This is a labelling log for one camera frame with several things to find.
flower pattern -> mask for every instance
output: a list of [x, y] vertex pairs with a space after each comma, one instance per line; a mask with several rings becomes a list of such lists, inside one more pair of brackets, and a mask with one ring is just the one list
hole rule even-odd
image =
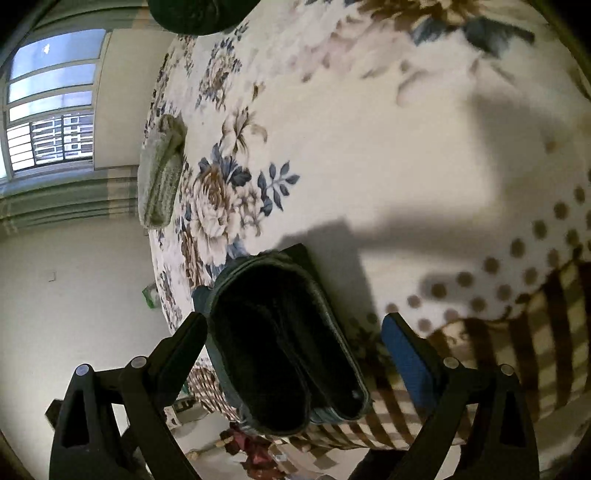
[[[183, 58], [184, 71], [187, 73], [187, 77], [191, 75], [193, 67], [195, 65], [193, 61], [193, 47], [195, 46], [196, 37], [192, 35], [179, 35], [178, 42], [181, 50], [181, 57]], [[177, 57], [175, 66], [181, 61], [181, 57]]]
[[222, 139], [220, 148], [224, 153], [236, 156], [240, 151], [248, 158], [248, 145], [246, 135], [259, 135], [264, 143], [267, 143], [267, 130], [254, 122], [255, 115], [250, 113], [248, 107], [236, 108], [222, 125]]
[[166, 316], [168, 328], [170, 328], [171, 331], [175, 330], [184, 319], [181, 309], [178, 307], [173, 296], [173, 289], [171, 287], [171, 273], [169, 267], [164, 267], [163, 271], [160, 272], [160, 275], [156, 279], [156, 285], [158, 286], [158, 291], [160, 292], [162, 304], [165, 307], [163, 308], [163, 311]]
[[150, 114], [146, 120], [144, 127], [144, 142], [148, 139], [150, 131], [158, 124], [158, 120], [162, 115], [168, 113], [166, 110], [167, 102], [164, 100], [164, 92], [168, 85], [168, 78], [170, 70], [173, 68], [170, 62], [170, 54], [164, 56], [164, 61], [158, 72], [156, 86], [152, 92], [152, 101], [150, 102]]
[[224, 38], [213, 47], [205, 75], [199, 83], [199, 95], [195, 108], [204, 101], [213, 102], [216, 110], [225, 109], [226, 81], [230, 74], [239, 73], [242, 62], [236, 57], [235, 43], [240, 42], [248, 29], [248, 23], [239, 26], [231, 37]]
[[[282, 196], [289, 196], [288, 186], [298, 182], [300, 177], [289, 170], [286, 162], [277, 175], [271, 164], [270, 183], [261, 172], [254, 184], [248, 168], [240, 166], [234, 155], [224, 156], [219, 143], [210, 158], [201, 159], [198, 174], [183, 169], [179, 191], [183, 214], [177, 219], [176, 233], [191, 288], [214, 280], [229, 259], [247, 254], [241, 252], [241, 239], [259, 236], [273, 203], [283, 210]], [[202, 273], [188, 265], [197, 265]]]
[[[333, 69], [342, 74], [359, 60], [354, 52], [368, 52], [361, 78], [373, 78], [403, 61], [410, 40], [418, 46], [447, 38], [459, 31], [477, 51], [500, 57], [513, 38], [530, 44], [535, 35], [519, 26], [499, 21], [503, 9], [488, 0], [343, 0], [345, 11], [356, 9], [338, 20], [334, 30], [322, 42], [304, 46], [291, 61], [302, 70], [301, 79], [308, 82], [320, 69]], [[324, 0], [325, 6], [335, 4]], [[307, 0], [305, 5], [320, 4]]]

blue leaf pattern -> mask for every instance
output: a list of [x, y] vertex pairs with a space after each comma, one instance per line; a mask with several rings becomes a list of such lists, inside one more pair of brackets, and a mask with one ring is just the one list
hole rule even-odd
[[234, 241], [234, 243], [228, 245], [228, 256], [232, 260], [235, 258], [247, 257], [248, 251], [246, 251], [246, 248], [244, 247], [244, 242], [242, 242], [240, 239], [237, 239]]
[[217, 143], [212, 147], [211, 159], [212, 159], [213, 163], [220, 163], [222, 161], [222, 154], [220, 153], [220, 145]]
[[259, 175], [256, 184], [261, 189], [261, 196], [265, 198], [267, 196], [267, 179], [265, 178], [263, 172], [261, 172], [261, 174]]
[[279, 192], [275, 189], [273, 189], [273, 202], [275, 202], [275, 205], [277, 205], [277, 208], [279, 208], [279, 210], [283, 211], [283, 205], [281, 204], [281, 195], [279, 195]]
[[[319, 0], [306, 0], [306, 5], [312, 5]], [[486, 10], [478, 2], [468, 8], [470, 2], [413, 2], [394, 0], [343, 0], [344, 6], [359, 4], [361, 14], [370, 15], [376, 21], [386, 18], [395, 20], [395, 28], [409, 33], [415, 45], [423, 42], [436, 41], [450, 32], [461, 29], [468, 42], [485, 53], [500, 57], [508, 48], [509, 41], [518, 37], [532, 44], [535, 35], [531, 31], [511, 24], [492, 20], [483, 16]]]
[[208, 168], [209, 168], [209, 162], [207, 161], [207, 159], [205, 157], [203, 157], [201, 159], [201, 161], [199, 162], [199, 170], [201, 171], [201, 173], [204, 173]]
[[230, 182], [235, 187], [243, 187], [249, 181], [251, 181], [252, 175], [248, 171], [248, 169], [243, 169], [242, 167], [237, 167], [232, 172], [232, 176], [230, 177]]
[[295, 185], [297, 181], [300, 179], [299, 175], [292, 175], [291, 177], [287, 177], [285, 181], [290, 185]]
[[226, 109], [226, 81], [231, 73], [239, 73], [242, 70], [242, 62], [236, 57], [234, 41], [240, 42], [247, 30], [248, 22], [240, 25], [232, 35], [213, 46], [205, 74], [199, 83], [195, 108], [207, 100], [212, 102], [218, 111]]
[[261, 213], [264, 213], [266, 217], [268, 217], [271, 212], [273, 211], [273, 202], [269, 197], [265, 197], [263, 200], [263, 207], [261, 208]]
[[220, 168], [222, 170], [222, 177], [224, 180], [228, 181], [230, 178], [230, 173], [236, 169], [237, 165], [238, 164], [236, 160], [234, 160], [232, 157], [224, 157], [220, 161]]
[[226, 265], [208, 265], [207, 267], [209, 268], [209, 274], [212, 276], [212, 280], [215, 281], [215, 279], [219, 277], [219, 274], [222, 273]]

striped fabric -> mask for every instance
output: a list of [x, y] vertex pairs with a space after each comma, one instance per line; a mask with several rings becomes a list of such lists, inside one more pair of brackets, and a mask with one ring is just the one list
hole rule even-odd
[[137, 167], [70, 170], [0, 187], [0, 240], [78, 218], [137, 215]]
[[[554, 270], [526, 302], [517, 319], [462, 319], [436, 331], [428, 341], [440, 356], [453, 355], [466, 367], [513, 365], [535, 422], [591, 388], [591, 262], [583, 259], [583, 248], [576, 248], [573, 259]], [[356, 422], [309, 425], [302, 434], [277, 442], [290, 442], [304, 452], [315, 447], [408, 449], [412, 445], [425, 418], [415, 410], [379, 340], [360, 332], [350, 341], [353, 349], [363, 344], [360, 362], [373, 399], [371, 411]], [[206, 409], [238, 420], [211, 367], [195, 367], [189, 386]], [[454, 444], [467, 440], [475, 414], [475, 406], [466, 410]]]

floral bedspread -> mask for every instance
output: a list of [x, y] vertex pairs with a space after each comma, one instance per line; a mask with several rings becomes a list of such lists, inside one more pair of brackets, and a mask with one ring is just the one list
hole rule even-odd
[[[230, 32], [177, 38], [145, 132], [164, 113], [188, 127], [173, 219], [150, 233], [169, 327], [230, 259], [302, 242], [374, 396], [304, 440], [412, 443], [423, 420], [376, 337], [388, 312], [466, 365], [535, 379], [535, 419], [566, 405], [587, 388], [584, 295], [565, 302], [569, 351], [532, 318], [589, 253], [586, 85], [520, 0], [262, 0]], [[206, 352], [199, 369], [231, 416]]]

